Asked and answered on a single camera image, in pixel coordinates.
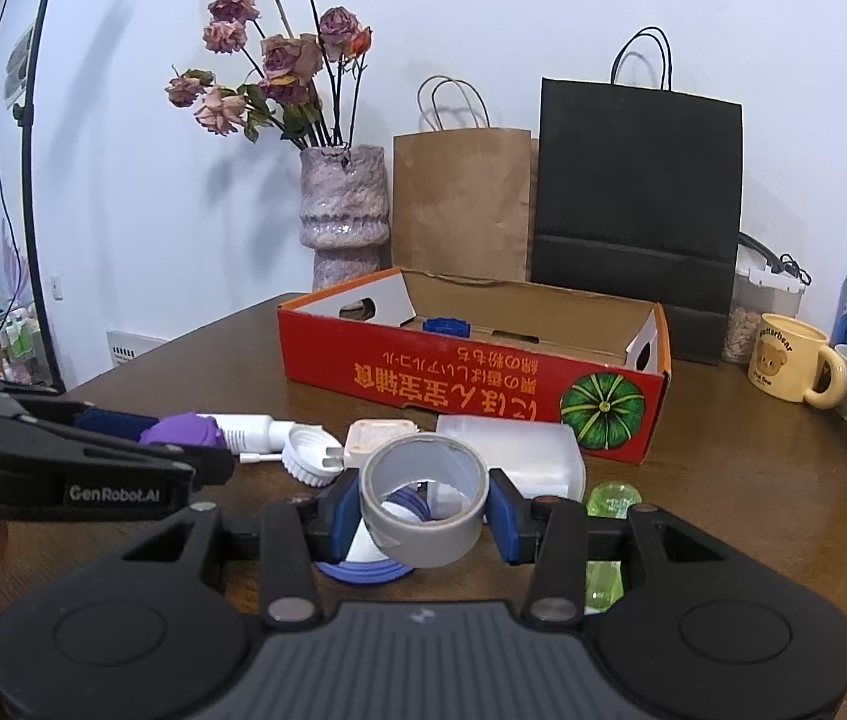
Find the purple gear-shaped lid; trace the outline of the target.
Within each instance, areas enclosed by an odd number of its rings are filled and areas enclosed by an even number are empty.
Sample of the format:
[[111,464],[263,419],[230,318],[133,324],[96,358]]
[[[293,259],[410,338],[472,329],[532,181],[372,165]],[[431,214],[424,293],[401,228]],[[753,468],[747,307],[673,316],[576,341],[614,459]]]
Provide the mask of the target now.
[[227,438],[213,416],[197,413],[165,416],[140,434],[142,445],[179,445],[199,449],[230,450]]

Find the translucent cotton swab box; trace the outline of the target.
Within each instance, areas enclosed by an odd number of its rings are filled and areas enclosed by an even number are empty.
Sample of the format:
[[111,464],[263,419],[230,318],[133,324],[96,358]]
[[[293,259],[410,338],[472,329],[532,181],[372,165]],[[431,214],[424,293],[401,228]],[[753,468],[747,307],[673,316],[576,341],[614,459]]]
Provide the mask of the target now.
[[586,465],[567,424],[441,415],[437,433],[469,445],[488,470],[503,470],[528,499],[583,500]]

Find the grey tape roll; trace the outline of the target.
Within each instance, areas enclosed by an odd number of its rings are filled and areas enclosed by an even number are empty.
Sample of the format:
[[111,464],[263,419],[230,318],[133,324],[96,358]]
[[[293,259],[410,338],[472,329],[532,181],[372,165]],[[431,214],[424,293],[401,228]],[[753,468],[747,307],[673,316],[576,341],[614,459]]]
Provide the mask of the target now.
[[479,541],[488,470],[458,439],[419,433],[391,440],[371,454],[359,483],[368,536],[392,561],[449,566]]

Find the blue gear-shaped lid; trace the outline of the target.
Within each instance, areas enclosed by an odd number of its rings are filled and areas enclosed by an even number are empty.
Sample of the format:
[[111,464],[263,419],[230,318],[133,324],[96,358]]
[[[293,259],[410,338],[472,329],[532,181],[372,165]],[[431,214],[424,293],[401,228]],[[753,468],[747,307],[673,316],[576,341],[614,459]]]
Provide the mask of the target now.
[[428,317],[422,322],[422,330],[445,337],[469,338],[472,327],[467,320],[458,319],[458,317]]

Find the blue transparent round lid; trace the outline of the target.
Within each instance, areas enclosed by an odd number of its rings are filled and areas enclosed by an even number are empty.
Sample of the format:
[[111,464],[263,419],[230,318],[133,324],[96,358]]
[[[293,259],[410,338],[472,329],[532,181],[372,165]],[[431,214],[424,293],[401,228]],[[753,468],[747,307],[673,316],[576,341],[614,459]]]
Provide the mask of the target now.
[[[407,522],[424,523],[430,520],[430,507],[412,486],[392,493],[385,500],[385,509]],[[357,528],[344,561],[337,564],[318,562],[316,569],[346,585],[385,585],[414,572],[412,567],[382,553],[367,532],[365,523],[360,523]]]

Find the white ribbed cap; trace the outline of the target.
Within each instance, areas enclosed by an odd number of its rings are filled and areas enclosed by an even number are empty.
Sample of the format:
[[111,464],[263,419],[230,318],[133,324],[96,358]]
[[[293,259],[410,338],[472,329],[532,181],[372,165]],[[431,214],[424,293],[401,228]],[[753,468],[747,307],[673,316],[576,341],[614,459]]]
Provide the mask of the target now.
[[326,488],[344,470],[344,445],[321,426],[295,424],[287,434],[280,461],[298,483]]

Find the white booklet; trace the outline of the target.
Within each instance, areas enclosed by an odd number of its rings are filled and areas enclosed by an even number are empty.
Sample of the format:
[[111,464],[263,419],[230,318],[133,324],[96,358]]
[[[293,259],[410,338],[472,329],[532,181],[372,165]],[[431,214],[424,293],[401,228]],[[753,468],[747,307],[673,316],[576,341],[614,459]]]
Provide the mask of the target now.
[[144,333],[108,330],[106,332],[106,343],[108,343],[108,349],[110,349],[111,366],[119,367],[122,364],[135,361],[149,351],[154,351],[158,346],[165,343],[165,340],[150,337],[150,335],[144,335]]

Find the white cube charger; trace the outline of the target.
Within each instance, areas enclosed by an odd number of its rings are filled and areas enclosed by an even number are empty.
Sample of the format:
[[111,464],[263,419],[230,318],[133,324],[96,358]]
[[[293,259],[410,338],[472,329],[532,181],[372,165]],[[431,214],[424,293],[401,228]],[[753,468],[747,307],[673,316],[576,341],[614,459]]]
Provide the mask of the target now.
[[344,466],[362,468],[383,445],[418,432],[419,426],[410,419],[359,419],[352,422],[344,444]]

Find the white spray bottle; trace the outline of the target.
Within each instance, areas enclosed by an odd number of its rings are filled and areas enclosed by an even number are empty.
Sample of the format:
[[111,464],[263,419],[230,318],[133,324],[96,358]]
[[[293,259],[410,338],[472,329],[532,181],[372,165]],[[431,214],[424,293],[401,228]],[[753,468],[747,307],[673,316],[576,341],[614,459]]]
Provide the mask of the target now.
[[280,454],[292,427],[295,426],[293,421],[282,421],[269,415],[204,413],[204,418],[212,418],[215,421],[218,429],[222,431],[227,447],[234,454]]

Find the orange cardboard box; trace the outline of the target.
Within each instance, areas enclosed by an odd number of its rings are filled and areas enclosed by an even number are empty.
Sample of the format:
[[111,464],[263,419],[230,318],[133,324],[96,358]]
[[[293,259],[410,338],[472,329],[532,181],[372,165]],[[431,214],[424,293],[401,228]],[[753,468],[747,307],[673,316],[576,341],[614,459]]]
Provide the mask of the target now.
[[[471,323],[426,333],[428,317]],[[661,305],[389,268],[282,302],[286,376],[437,415],[562,422],[583,454],[641,463],[671,378]]]

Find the pink marbled ceramic vase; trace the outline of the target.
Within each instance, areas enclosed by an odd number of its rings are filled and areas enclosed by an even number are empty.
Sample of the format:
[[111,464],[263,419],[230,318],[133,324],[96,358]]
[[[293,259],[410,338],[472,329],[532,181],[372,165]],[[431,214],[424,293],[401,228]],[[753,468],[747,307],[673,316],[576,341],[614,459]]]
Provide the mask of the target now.
[[381,146],[312,146],[300,153],[300,242],[313,250],[313,289],[382,266],[389,184]]

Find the yellow bear mug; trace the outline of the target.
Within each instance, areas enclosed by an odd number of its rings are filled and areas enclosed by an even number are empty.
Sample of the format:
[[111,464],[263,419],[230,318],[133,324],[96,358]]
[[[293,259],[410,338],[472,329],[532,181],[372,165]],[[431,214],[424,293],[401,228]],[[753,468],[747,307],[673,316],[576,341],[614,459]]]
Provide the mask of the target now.
[[827,335],[794,317],[767,312],[750,356],[747,378],[757,390],[788,403],[832,410],[847,394],[847,367]]

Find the brown paper bag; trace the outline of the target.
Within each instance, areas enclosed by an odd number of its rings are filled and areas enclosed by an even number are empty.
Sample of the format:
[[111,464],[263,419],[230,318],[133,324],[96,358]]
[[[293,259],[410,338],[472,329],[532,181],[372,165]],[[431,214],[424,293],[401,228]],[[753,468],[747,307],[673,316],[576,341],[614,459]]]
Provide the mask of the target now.
[[427,76],[415,101],[425,128],[392,138],[392,261],[433,275],[528,280],[536,138],[495,127],[462,78]]

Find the clear snack container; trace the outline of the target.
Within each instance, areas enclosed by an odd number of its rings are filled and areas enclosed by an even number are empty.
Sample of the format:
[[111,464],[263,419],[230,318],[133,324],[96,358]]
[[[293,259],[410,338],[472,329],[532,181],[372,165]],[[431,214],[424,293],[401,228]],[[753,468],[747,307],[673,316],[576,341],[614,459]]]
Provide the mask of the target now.
[[789,254],[775,254],[747,232],[737,234],[736,271],[721,359],[747,364],[764,314],[796,317],[812,278]]

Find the black paper bag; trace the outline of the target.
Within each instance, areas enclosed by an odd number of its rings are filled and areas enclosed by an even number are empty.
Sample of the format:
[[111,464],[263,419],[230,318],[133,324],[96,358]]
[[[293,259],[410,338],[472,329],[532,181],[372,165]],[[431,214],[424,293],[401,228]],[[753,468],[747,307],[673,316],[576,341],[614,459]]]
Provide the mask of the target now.
[[531,249],[536,283],[663,305],[671,353],[714,364],[731,312],[744,179],[740,104],[658,86],[547,78]]

